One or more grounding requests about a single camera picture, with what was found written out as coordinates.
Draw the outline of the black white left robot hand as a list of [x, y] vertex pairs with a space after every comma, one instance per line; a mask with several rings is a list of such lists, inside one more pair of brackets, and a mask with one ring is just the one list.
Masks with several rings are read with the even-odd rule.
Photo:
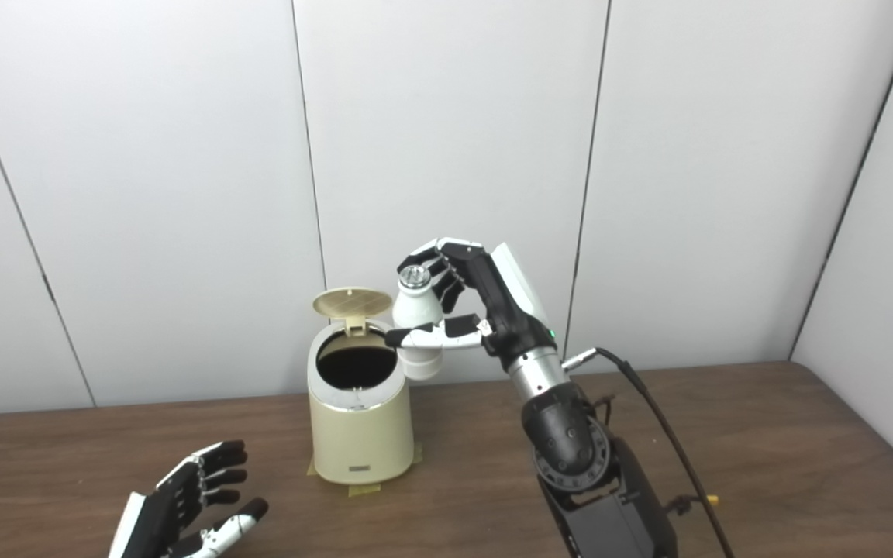
[[238, 502], [234, 484], [247, 479], [243, 440], [226, 440], [189, 453], [149, 494], [131, 492], [109, 547], [110, 557], [221, 557], [261, 522], [266, 499], [185, 536], [213, 505]]

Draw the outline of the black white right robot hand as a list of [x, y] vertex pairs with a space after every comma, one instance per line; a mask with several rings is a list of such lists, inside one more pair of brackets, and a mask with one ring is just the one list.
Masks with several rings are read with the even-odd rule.
[[507, 243], [486, 250], [480, 243], [435, 238], [399, 264], [429, 272], [433, 299], [426, 307], [439, 320], [397, 325], [384, 336], [397, 350], [461, 350], [481, 346], [503, 367], [532, 350], [557, 346], [535, 289]]

